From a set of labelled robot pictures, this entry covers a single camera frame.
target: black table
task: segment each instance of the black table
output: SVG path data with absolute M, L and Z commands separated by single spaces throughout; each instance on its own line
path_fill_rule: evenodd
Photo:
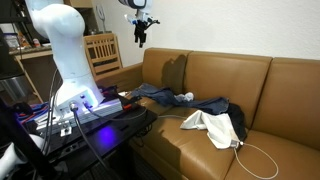
M 138 132 L 157 119 L 157 115 L 138 104 L 132 109 L 117 112 L 104 118 L 82 124 L 83 131 L 97 153 L 106 157 L 119 147 L 127 146 L 127 142 Z M 64 161 L 68 175 L 71 178 L 79 176 L 91 168 L 97 159 L 81 137 L 78 128 L 73 128 L 72 134 L 60 137 L 51 136 L 49 159 Z

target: couch cushion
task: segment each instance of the couch cushion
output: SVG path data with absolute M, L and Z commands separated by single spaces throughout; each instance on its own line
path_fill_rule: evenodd
M 245 141 L 265 151 L 277 163 L 279 173 L 275 179 L 320 179 L 320 152 L 284 138 L 250 130 Z M 260 151 L 242 146 L 238 151 L 241 163 L 261 177 L 276 172 L 272 161 Z M 235 159 L 226 179 L 257 179 L 245 171 Z
M 149 161 L 154 161 L 148 158 L 150 154 L 156 154 L 160 157 L 157 158 L 159 159 L 157 163 L 168 164 L 188 179 L 223 179 L 234 158 L 233 151 L 231 149 L 218 150 L 209 140 L 207 130 L 180 129 L 185 119 L 172 116 L 163 117 L 165 115 L 188 117 L 195 111 L 196 109 L 184 107 L 174 107 L 166 111 L 153 123 L 152 130 L 143 138 L 145 147 L 141 150 L 135 149 Z M 166 174 L 163 174 L 166 179 L 176 177 L 168 176 L 167 171 L 164 172 Z
M 185 91 L 203 100 L 223 96 L 241 107 L 250 128 L 271 57 L 192 52 L 185 72 Z
M 275 58 L 253 129 L 320 150 L 320 61 Z
M 175 94 L 182 93 L 187 56 L 191 51 L 149 48 L 145 50 L 142 66 L 143 82 L 170 87 Z

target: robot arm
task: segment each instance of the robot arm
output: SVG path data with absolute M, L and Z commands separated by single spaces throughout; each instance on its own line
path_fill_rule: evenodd
M 138 40 L 140 40 L 139 47 L 141 48 L 147 38 L 147 34 L 144 31 L 152 24 L 160 24 L 158 20 L 154 20 L 153 17 L 150 16 L 152 0 L 119 0 L 119 2 L 133 9 L 137 9 L 135 17 L 126 14 L 125 18 L 136 26 L 134 31 L 135 42 L 137 43 Z

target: white towel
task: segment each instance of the white towel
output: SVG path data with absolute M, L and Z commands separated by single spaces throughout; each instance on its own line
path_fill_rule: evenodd
M 228 114 L 211 115 L 197 110 L 180 126 L 181 129 L 208 129 L 208 137 L 218 149 L 236 147 L 240 142 Z

